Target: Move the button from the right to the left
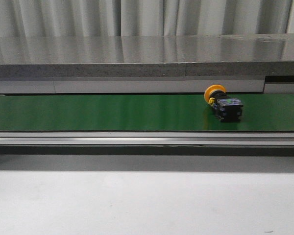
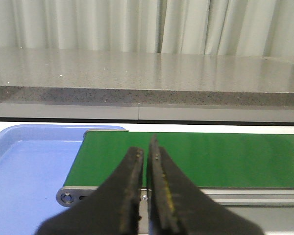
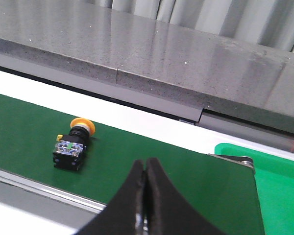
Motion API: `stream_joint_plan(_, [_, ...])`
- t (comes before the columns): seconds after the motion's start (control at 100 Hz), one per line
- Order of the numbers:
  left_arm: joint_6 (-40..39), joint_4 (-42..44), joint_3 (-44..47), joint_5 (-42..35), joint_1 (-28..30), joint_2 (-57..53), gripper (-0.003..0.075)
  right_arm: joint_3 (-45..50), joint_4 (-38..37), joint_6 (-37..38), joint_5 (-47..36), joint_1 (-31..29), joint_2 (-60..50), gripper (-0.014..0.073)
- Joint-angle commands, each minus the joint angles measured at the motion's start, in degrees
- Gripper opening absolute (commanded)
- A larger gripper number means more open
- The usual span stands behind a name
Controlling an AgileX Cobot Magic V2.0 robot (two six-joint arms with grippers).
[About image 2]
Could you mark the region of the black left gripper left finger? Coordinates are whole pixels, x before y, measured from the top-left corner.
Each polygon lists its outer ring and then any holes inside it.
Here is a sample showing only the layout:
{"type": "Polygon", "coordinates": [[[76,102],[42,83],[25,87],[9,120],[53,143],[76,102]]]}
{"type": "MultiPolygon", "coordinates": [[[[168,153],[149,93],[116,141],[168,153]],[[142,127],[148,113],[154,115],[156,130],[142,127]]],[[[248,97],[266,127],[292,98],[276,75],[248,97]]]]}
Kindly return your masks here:
{"type": "Polygon", "coordinates": [[[41,224],[38,235],[136,235],[144,152],[130,147],[114,172],[81,202],[41,224]]]}

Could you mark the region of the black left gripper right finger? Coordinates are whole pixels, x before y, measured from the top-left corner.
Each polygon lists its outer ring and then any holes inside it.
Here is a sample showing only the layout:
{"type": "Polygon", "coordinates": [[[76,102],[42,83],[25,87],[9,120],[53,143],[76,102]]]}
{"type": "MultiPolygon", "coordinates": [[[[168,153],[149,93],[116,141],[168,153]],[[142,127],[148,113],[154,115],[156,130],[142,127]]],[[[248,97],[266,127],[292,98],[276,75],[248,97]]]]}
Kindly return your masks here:
{"type": "Polygon", "coordinates": [[[153,235],[262,235],[257,224],[204,194],[153,135],[147,159],[149,232],[153,235]]]}

